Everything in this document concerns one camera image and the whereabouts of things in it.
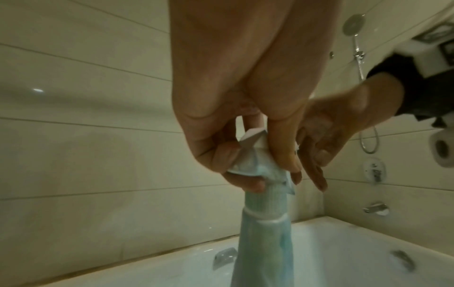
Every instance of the shower head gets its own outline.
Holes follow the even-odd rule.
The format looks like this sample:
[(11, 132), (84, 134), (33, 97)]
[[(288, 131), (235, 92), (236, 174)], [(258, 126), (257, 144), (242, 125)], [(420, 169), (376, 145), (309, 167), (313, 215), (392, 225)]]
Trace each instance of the shower head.
[(342, 31), (346, 36), (356, 36), (361, 31), (366, 22), (366, 18), (362, 14), (354, 14), (345, 21), (342, 26)]

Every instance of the white bathtub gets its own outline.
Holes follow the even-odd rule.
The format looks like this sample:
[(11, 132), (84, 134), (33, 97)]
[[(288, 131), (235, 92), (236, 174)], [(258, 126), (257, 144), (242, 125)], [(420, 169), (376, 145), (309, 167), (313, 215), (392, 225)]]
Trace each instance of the white bathtub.
[[(292, 225), (295, 287), (454, 287), (454, 257), (330, 217)], [(46, 285), (47, 287), (229, 287), (233, 264), (214, 255), (238, 238), (204, 244)], [(415, 262), (406, 273), (390, 252)]]

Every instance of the tiled wall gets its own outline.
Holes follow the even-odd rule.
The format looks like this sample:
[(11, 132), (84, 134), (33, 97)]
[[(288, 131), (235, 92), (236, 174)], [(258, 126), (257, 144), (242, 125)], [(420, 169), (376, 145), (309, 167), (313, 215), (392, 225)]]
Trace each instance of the tiled wall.
[[(366, 53), (366, 71), (396, 44), (454, 13), (451, 0), (347, 0), (347, 5), (366, 15), (359, 35)], [(340, 27), (350, 15), (342, 14)], [(321, 96), (358, 83), (357, 67), (351, 61), (351, 39), (340, 29), (333, 50), (334, 59), (317, 88)], [(372, 156), (361, 150), (357, 136), (350, 140), (324, 171), (329, 179), (324, 194), (326, 215), (454, 255), (454, 229), (450, 224), (454, 220), (454, 171), (441, 168), (432, 159), (428, 138), (435, 130), (431, 123), (403, 115), (378, 125), (380, 149)], [(365, 135), (371, 137), (373, 133), (368, 130)], [(366, 143), (372, 148), (375, 140), (366, 139)], [(362, 164), (369, 157), (386, 164), (383, 184), (367, 183)], [(378, 217), (362, 211), (374, 201), (385, 202), (390, 215)]]
[[(4, 0), (0, 18), (0, 286), (238, 233), (243, 192), (171, 111), (165, 0)], [(297, 188), (292, 220), (322, 214)]]

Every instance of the spray bottle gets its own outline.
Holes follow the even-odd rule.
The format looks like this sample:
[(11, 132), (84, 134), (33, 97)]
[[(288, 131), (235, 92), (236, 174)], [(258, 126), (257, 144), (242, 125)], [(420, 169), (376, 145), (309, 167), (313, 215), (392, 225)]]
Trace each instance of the spray bottle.
[(277, 166), (265, 129), (250, 129), (230, 173), (261, 176), (265, 192), (245, 193), (238, 257), (231, 287), (293, 287), (293, 247), (287, 194), (295, 194), (290, 173)]

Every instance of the toilet paper roll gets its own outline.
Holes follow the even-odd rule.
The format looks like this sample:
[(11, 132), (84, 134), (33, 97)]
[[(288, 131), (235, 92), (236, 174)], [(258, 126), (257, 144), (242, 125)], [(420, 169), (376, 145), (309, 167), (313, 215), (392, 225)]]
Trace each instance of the toilet paper roll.
[(454, 167), (454, 127), (444, 129), (429, 138), (435, 161), (443, 167)]

